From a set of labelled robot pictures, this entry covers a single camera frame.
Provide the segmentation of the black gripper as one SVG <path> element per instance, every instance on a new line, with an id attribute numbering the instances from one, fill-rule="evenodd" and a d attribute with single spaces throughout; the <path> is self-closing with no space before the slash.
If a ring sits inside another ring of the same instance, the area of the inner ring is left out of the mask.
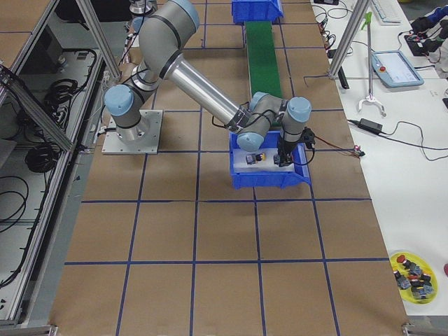
<path id="1" fill-rule="evenodd" d="M 291 153 L 297 148 L 298 144 L 299 144 L 299 141 L 290 142 L 283 138 L 278 138 L 278 141 L 277 141 L 278 162 L 277 162 L 277 164 L 280 167 L 283 167 L 284 163 L 286 166 L 291 165 L 293 163 Z"/>

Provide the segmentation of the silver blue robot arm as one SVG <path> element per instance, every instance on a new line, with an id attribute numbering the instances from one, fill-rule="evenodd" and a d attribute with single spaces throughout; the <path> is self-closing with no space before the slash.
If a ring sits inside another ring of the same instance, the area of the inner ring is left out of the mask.
<path id="1" fill-rule="evenodd" d="M 249 107 L 234 103 L 218 87 L 189 64 L 183 48 L 199 27 L 200 19 L 189 1 L 167 1 L 143 21 L 139 31 L 142 54 L 140 69 L 154 83 L 171 81 L 191 99 L 220 121 L 220 127 L 236 134 L 237 144 L 246 152 L 256 152 L 273 123 L 281 126 L 277 138 L 276 164 L 295 164 L 293 151 L 298 144 L 312 140 L 306 126 L 311 104 L 304 97 L 281 99 L 266 92 L 253 95 Z"/>

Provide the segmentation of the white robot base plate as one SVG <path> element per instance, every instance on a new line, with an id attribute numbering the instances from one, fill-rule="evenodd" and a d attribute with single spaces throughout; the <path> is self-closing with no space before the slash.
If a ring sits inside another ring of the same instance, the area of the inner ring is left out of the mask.
<path id="1" fill-rule="evenodd" d="M 158 153 L 163 110 L 140 109 L 141 119 L 132 128 L 124 129 L 116 125 L 111 117 L 109 127 L 115 130 L 107 132 L 102 146 L 106 155 L 138 155 Z"/>

